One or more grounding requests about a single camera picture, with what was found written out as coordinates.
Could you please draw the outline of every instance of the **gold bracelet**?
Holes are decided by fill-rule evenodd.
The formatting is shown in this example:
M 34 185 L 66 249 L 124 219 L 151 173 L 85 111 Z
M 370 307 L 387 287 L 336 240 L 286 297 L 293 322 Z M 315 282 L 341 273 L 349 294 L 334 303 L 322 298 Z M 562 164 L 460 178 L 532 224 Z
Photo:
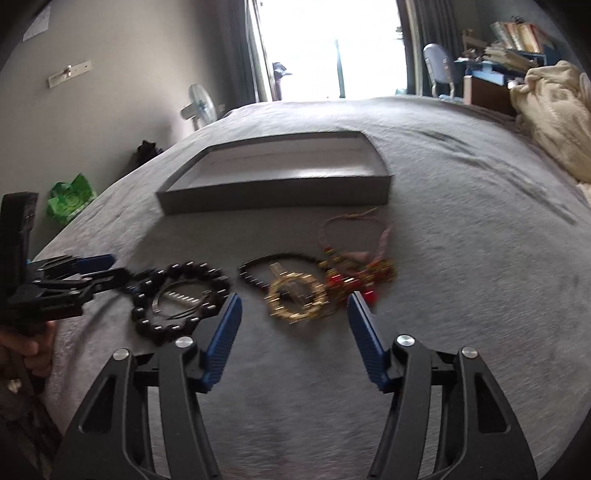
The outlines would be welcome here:
M 314 300 L 304 307 L 303 312 L 291 312 L 281 304 L 279 290 L 290 281 L 301 281 L 310 287 Z M 280 278 L 273 281 L 269 285 L 269 295 L 265 300 L 269 304 L 272 316 L 289 320 L 290 323 L 317 316 L 320 309 L 329 302 L 324 284 L 310 274 L 294 272 L 282 274 Z

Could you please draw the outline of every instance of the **paper on wall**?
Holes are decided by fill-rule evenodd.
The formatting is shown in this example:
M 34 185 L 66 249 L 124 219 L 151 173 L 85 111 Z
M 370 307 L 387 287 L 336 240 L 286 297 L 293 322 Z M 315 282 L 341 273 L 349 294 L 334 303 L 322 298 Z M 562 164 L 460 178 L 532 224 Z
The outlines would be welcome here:
M 33 21 L 29 29 L 25 32 L 22 40 L 27 41 L 29 38 L 33 38 L 39 33 L 49 30 L 49 15 L 51 13 L 51 4 L 47 5 L 43 12 L 41 12 L 37 18 Z

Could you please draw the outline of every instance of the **gray curtain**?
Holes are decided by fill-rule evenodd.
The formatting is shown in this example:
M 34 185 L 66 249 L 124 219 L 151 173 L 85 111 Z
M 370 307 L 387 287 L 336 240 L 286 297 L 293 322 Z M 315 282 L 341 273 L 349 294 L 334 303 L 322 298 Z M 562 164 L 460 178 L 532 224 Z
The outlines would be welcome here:
M 421 58 L 423 57 L 422 49 L 430 43 L 445 47 L 454 59 L 458 58 L 463 48 L 462 37 L 456 24 L 451 0 L 414 0 L 414 3 L 421 41 Z M 423 62 L 423 95 L 431 95 L 425 62 Z
M 216 0 L 224 50 L 238 107 L 258 101 L 250 48 L 251 20 L 246 2 L 247 0 Z

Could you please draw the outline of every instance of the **hand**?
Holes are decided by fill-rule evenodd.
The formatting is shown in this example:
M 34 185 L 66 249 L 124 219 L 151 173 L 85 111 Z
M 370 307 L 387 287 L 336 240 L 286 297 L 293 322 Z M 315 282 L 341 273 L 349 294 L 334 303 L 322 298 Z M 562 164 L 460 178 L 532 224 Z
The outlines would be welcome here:
M 8 350 L 20 353 L 24 357 L 25 367 L 33 375 L 48 377 L 51 373 L 51 358 L 53 356 L 53 340 L 56 336 L 56 323 L 47 322 L 44 333 L 33 337 L 25 337 L 19 333 L 0 330 L 0 370 L 9 372 L 10 355 Z

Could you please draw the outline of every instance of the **chair backrest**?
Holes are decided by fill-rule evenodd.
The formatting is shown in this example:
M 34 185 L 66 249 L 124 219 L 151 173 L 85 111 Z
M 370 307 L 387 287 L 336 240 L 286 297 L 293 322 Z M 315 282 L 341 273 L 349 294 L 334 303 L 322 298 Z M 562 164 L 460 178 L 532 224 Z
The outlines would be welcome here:
M 427 70 L 431 81 L 438 83 L 455 83 L 454 63 L 452 56 L 441 45 L 430 43 L 423 49 Z

